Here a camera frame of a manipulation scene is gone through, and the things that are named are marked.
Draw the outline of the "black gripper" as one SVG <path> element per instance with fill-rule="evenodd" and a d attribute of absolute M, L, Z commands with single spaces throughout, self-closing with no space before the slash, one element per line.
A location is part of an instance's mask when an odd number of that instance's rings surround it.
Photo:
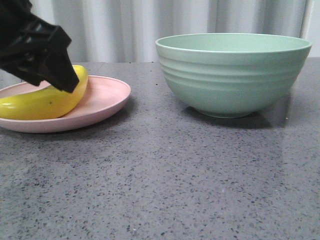
<path fill-rule="evenodd" d="M 0 1 L 0 69 L 34 86 L 47 81 L 72 93 L 79 79 L 67 52 L 71 39 L 60 26 L 26 30 L 20 51 L 5 49 L 26 25 L 44 22 L 31 8 L 29 0 Z"/>

